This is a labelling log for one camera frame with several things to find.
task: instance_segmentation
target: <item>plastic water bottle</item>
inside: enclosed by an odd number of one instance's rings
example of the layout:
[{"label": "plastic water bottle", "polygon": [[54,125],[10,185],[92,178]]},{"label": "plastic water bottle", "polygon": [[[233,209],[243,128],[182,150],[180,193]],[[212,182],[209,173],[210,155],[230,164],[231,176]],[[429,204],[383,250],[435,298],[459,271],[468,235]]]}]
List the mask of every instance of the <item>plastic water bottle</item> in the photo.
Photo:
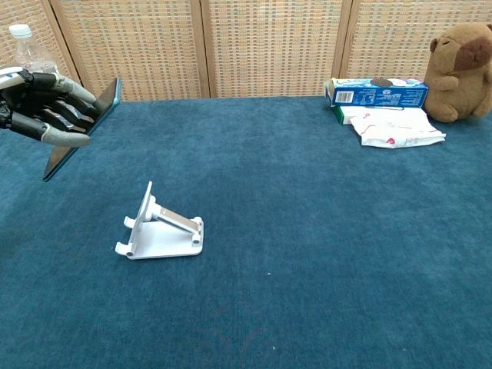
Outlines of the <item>plastic water bottle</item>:
[{"label": "plastic water bottle", "polygon": [[17,40],[15,63],[30,72],[58,73],[58,67],[50,52],[32,37],[28,25],[11,25],[11,35]]}]

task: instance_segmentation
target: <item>blue box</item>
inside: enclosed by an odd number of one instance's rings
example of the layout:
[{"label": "blue box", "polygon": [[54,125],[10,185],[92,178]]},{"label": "blue box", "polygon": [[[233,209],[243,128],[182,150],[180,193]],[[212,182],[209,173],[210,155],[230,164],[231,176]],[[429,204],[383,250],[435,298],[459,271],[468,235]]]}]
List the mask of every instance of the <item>blue box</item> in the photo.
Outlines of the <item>blue box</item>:
[{"label": "blue box", "polygon": [[389,87],[372,83],[372,79],[332,78],[323,84],[330,106],[398,106],[420,108],[427,96],[427,86],[416,79],[386,80]]}]

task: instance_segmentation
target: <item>stuffed animal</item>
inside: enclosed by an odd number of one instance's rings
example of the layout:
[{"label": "stuffed animal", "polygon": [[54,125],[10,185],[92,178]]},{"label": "stuffed animal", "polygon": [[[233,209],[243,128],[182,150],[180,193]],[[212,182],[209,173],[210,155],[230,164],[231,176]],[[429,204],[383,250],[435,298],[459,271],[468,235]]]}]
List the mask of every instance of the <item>stuffed animal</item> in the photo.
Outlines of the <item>stuffed animal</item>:
[{"label": "stuffed animal", "polygon": [[492,108],[492,25],[455,25],[430,43],[424,103],[436,121],[479,118]]}]

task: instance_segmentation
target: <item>robotic hand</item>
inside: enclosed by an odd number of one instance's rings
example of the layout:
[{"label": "robotic hand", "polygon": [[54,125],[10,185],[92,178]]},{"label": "robotic hand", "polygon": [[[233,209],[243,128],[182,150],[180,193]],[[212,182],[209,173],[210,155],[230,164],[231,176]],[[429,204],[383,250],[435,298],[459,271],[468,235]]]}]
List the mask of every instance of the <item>robotic hand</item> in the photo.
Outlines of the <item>robotic hand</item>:
[{"label": "robotic hand", "polygon": [[89,91],[58,73],[0,69],[0,128],[55,146],[91,142],[89,131],[104,111]]}]

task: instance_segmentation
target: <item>bottle cap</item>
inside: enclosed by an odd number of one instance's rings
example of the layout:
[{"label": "bottle cap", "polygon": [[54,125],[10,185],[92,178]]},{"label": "bottle cap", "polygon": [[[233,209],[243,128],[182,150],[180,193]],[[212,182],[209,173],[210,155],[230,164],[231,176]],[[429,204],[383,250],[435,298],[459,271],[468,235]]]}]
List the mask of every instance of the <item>bottle cap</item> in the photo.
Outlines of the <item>bottle cap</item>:
[{"label": "bottle cap", "polygon": [[28,25],[11,25],[8,29],[10,30],[10,34],[18,40],[32,36],[31,29]]}]

